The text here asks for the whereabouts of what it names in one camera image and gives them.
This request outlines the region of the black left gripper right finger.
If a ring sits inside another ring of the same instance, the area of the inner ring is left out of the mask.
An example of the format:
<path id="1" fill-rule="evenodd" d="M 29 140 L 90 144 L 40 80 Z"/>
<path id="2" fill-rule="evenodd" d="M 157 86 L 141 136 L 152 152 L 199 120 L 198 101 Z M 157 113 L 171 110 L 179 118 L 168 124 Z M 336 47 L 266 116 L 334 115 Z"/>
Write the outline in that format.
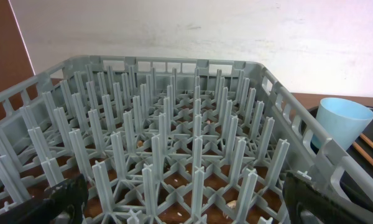
<path id="1" fill-rule="evenodd" d="M 288 172 L 282 190 L 291 223 L 365 223 L 347 195 L 326 194 L 312 181 Z"/>

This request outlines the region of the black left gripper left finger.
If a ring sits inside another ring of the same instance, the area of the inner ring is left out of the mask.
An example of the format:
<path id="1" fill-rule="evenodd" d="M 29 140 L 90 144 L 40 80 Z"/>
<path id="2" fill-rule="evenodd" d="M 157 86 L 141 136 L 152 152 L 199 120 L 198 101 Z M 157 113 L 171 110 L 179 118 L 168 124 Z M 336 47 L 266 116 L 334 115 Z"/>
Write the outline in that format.
<path id="1" fill-rule="evenodd" d="M 80 174 L 0 214 L 0 224 L 50 223 L 61 214 L 67 223 L 81 223 L 88 197 L 85 177 Z"/>

